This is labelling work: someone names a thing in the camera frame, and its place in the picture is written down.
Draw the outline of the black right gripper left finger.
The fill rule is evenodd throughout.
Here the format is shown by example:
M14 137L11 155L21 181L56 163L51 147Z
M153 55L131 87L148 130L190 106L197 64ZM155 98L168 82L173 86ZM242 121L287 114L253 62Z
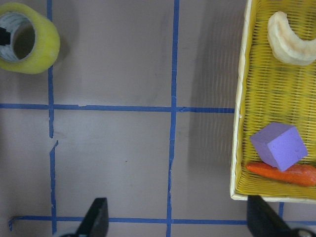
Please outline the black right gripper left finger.
M108 202L106 197L96 198L79 227L74 231L56 233L57 237L106 237L109 230Z

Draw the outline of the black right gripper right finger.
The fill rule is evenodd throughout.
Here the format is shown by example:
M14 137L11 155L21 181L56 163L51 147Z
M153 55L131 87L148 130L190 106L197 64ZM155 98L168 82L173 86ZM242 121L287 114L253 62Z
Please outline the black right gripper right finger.
M254 237L314 237L305 227L290 227L261 196L247 198L247 227Z

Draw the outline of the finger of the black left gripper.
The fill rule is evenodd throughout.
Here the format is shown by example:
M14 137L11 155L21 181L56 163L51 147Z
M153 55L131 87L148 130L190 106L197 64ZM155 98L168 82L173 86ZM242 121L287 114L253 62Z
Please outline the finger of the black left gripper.
M0 46L10 45L10 32L0 27Z

